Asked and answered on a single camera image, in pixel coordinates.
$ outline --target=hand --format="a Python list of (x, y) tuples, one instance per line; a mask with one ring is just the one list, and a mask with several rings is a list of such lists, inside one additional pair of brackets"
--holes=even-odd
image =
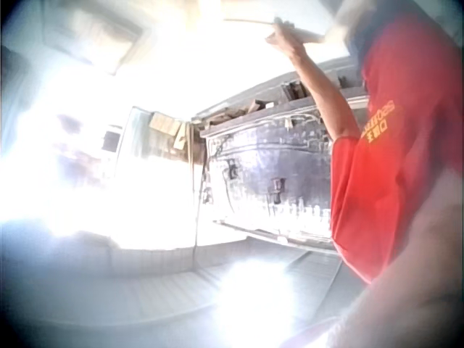
[(292, 33), (293, 24), (290, 22), (282, 23), (281, 20), (276, 19), (273, 27), (274, 33), (266, 38), (268, 44), (276, 47), (288, 58), (303, 57), (306, 55), (303, 43), (297, 38), (295, 33)]

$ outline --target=forearm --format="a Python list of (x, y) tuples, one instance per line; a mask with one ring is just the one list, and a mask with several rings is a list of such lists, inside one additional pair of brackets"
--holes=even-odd
[(298, 53), (290, 58), (303, 84), (310, 91), (328, 134), (335, 141), (342, 136), (360, 137), (360, 130), (351, 108), (339, 89), (306, 55)]

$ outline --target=person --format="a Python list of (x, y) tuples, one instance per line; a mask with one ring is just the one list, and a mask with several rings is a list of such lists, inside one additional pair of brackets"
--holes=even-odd
[(267, 38), (333, 140), (332, 239), (370, 284), (329, 346), (447, 347), (463, 325), (461, 51), (413, 1), (353, 4), (339, 18), (370, 97), (362, 131), (291, 26)]

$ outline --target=shirt sleeve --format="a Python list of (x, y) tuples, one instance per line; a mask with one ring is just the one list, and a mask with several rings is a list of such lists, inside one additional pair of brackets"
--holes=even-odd
[(342, 137), (335, 140), (331, 159), (331, 230), (336, 231), (343, 207), (358, 138)]

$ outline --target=red shirt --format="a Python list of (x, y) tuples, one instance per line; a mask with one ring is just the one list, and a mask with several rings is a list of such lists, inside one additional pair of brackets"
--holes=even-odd
[(463, 174), (463, 66), (431, 21), (401, 14), (373, 42), (363, 77), (370, 119), (361, 138), (333, 145), (332, 238), (371, 282), (404, 242), (437, 171)]

